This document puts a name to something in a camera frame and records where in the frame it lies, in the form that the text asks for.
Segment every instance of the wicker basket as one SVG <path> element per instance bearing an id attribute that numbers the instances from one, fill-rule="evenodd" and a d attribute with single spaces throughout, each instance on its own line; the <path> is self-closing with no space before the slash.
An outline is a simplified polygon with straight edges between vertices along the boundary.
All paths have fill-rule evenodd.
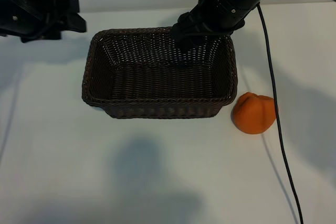
<path id="1" fill-rule="evenodd" d="M 92 39 L 82 98 L 111 117 L 190 119 L 215 116 L 237 94 L 229 36 L 182 54 L 168 28 L 112 29 Z"/>

